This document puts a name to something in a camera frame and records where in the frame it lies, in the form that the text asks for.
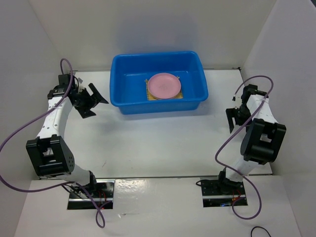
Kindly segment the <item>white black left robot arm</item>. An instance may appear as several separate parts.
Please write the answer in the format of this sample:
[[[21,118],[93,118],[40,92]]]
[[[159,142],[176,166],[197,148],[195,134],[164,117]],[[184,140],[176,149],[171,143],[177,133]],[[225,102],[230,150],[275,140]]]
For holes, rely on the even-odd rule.
[[[94,84],[80,84],[70,74],[58,76],[58,85],[47,95],[48,112],[43,126],[35,139],[26,143],[26,150],[38,177],[60,178],[67,182],[81,184],[80,191],[87,197],[98,193],[98,184],[94,174],[75,164],[75,157],[64,140],[69,113],[76,109],[83,119],[95,116],[91,111],[99,103],[108,101],[96,89]]]

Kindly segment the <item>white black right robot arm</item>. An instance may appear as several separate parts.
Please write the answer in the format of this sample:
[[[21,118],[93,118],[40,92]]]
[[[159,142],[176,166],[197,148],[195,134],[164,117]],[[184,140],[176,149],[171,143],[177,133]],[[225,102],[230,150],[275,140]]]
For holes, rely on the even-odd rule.
[[[242,183],[243,175],[248,175],[253,169],[266,163],[274,162],[279,153],[286,133],[286,126],[274,118],[266,92],[258,90],[258,86],[249,84],[243,88],[241,105],[238,108],[226,109],[230,132],[234,125],[245,126],[246,134],[241,143],[241,157],[233,168],[224,168],[219,173],[216,188],[222,194],[229,193]]]

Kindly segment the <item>orange plastic plate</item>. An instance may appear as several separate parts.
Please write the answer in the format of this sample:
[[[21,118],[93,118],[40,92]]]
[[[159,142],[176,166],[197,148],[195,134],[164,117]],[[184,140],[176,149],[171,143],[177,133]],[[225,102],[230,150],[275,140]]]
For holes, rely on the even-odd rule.
[[[147,91],[147,99],[149,101],[161,100],[161,98],[154,97],[149,91]],[[183,99],[183,94],[180,91],[176,96],[174,96],[174,97],[172,97],[170,99]]]

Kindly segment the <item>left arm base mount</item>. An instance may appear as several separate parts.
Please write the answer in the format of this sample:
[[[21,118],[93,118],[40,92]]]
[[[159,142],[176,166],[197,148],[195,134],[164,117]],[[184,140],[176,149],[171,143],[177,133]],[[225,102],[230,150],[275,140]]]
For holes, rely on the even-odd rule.
[[[115,189],[114,179],[97,179],[96,190],[89,191],[97,206],[101,209],[113,209],[113,198]],[[68,210],[95,209],[91,199],[77,186],[63,185],[69,193]]]

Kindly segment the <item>blue plastic bin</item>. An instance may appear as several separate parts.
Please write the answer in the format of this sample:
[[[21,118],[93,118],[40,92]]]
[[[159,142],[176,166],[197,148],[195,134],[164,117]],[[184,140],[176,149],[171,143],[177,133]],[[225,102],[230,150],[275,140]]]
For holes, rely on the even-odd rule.
[[[148,99],[147,83],[158,73],[179,78],[182,98]],[[122,54],[113,58],[110,100],[124,115],[195,110],[207,98],[205,74],[193,51]]]

